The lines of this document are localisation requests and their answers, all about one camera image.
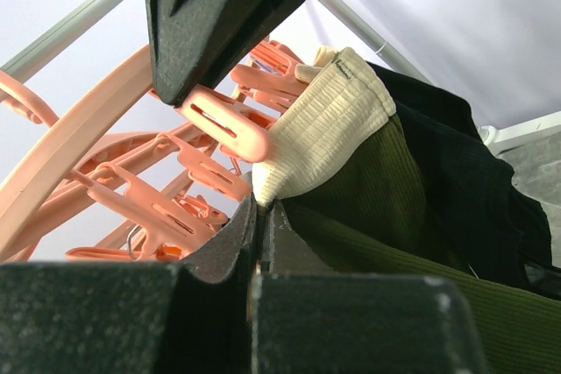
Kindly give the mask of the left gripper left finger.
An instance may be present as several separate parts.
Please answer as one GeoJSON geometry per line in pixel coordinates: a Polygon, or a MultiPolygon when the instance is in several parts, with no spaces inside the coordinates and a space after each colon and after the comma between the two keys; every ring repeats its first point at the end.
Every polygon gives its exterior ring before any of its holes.
{"type": "Polygon", "coordinates": [[[1,268],[4,373],[246,373],[252,196],[175,263],[1,268]]]}

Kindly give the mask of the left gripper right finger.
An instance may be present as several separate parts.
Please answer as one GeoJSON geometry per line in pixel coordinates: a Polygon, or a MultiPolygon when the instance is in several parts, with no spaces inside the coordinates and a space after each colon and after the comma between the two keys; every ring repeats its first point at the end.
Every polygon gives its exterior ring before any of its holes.
{"type": "Polygon", "coordinates": [[[275,201],[252,281],[255,373],[486,373],[460,291],[431,276],[338,274],[275,201]]]}

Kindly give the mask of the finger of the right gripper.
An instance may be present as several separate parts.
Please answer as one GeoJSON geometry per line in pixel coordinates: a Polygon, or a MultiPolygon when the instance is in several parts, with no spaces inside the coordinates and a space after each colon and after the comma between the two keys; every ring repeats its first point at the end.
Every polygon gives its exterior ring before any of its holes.
{"type": "Polygon", "coordinates": [[[305,0],[145,0],[153,87],[178,107],[214,88],[305,0]]]}

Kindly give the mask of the pink round clip hanger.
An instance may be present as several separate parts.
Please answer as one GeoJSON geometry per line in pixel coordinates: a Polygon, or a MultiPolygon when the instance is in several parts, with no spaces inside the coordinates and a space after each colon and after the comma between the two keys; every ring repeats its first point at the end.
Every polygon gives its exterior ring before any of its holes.
{"type": "Polygon", "coordinates": [[[175,260],[199,249],[226,215],[188,190],[200,183],[241,201],[251,189],[238,163],[260,162],[271,149],[273,119],[246,96],[285,110],[304,91],[299,59],[286,46],[262,41],[231,71],[232,95],[198,86],[179,108],[183,124],[167,132],[113,134],[111,126],[153,92],[150,52],[143,47],[58,116],[7,74],[7,105],[45,136],[1,186],[1,259],[27,259],[40,239],[94,203],[124,223],[98,245],[74,249],[71,260],[175,260]]]}

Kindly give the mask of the olive green underwear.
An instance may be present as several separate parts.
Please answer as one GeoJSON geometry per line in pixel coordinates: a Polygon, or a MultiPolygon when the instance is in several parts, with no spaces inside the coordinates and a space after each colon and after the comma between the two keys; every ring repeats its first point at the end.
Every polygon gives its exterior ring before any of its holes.
{"type": "Polygon", "coordinates": [[[468,299],[496,373],[560,370],[560,298],[480,279],[429,208],[394,99],[351,48],[321,47],[295,70],[306,89],[271,127],[252,169],[261,206],[280,200],[292,227],[341,272],[442,277],[468,299]]]}

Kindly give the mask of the black underwear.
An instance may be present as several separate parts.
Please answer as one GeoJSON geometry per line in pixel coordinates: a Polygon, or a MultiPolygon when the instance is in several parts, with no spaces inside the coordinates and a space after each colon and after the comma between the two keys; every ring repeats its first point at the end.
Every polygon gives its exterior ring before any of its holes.
{"type": "Polygon", "coordinates": [[[483,144],[468,102],[378,65],[394,99],[430,210],[474,275],[560,298],[542,205],[512,184],[515,171],[483,144]]]}

